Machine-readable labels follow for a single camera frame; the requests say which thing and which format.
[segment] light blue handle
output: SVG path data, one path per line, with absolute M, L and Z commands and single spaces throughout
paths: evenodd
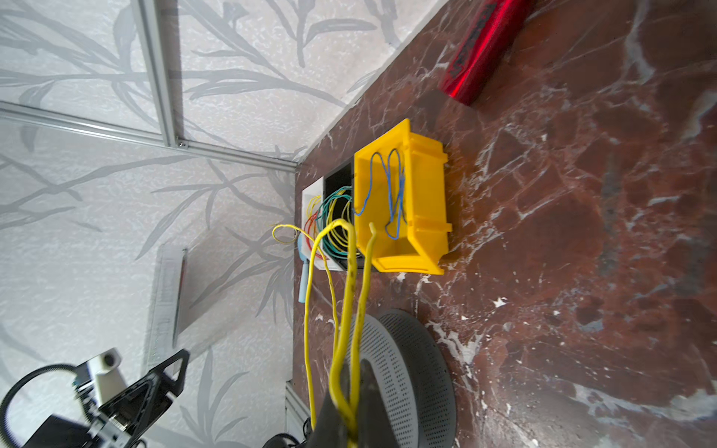
M 299 283 L 299 303 L 306 303 L 306 286 L 309 282 L 309 261 L 304 260 L 301 268 L 301 282 Z

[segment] wallpaper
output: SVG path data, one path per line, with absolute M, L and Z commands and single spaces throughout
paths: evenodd
M 183 394 L 150 446 L 261 446 L 283 430 L 292 347 L 293 175 L 48 128 L 33 151 L 0 122 L 0 394 L 47 363 L 111 347 L 143 375 L 156 253 L 189 248 L 179 345 Z M 31 382 L 10 410 L 25 440 L 48 414 L 82 421 L 67 374 Z
M 445 1 L 162 0 L 179 133 L 299 160 Z M 129 1 L 67 3 L 2 0 L 0 100 L 156 130 Z

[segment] yellow plastic bin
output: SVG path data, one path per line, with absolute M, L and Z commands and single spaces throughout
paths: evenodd
M 443 274 L 438 260 L 448 253 L 448 232 L 452 226 L 446 222 L 445 180 L 443 164 L 448 157 L 443 145 L 431 138 L 411 132 L 409 120 L 403 120 L 395 128 L 362 148 L 353 156 L 353 204 L 361 211 L 369 194 L 369 169 L 371 156 L 381 154 L 384 162 L 391 150 L 396 148 L 405 166 L 404 217 L 399 238 L 393 240 L 384 231 L 389 222 L 389 190 L 384 167 L 374 157 L 374 175 L 371 196 L 366 209 L 354 217 L 358 248 L 366 253 L 373 222 L 379 232 L 374 246 L 374 266 L 380 272 L 421 272 Z M 391 183 L 396 200 L 399 185 L 397 157 L 391 163 Z M 396 235 L 396 221 L 388 230 Z

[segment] brown marble countertop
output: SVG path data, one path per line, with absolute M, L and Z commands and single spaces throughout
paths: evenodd
M 448 154 L 451 252 L 443 276 L 374 273 L 369 313 L 407 310 L 438 341 L 455 446 L 714 447 L 717 9 L 538 0 L 469 108 L 437 85 L 479 5 L 449 1 L 314 149 L 297 216 L 303 188 L 410 118 Z M 323 273 L 313 297 L 320 403 Z

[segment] red cylinder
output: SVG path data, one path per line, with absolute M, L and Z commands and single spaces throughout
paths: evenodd
M 513 42 L 531 10 L 531 0 L 485 0 L 441 81 L 440 89 L 470 105 Z

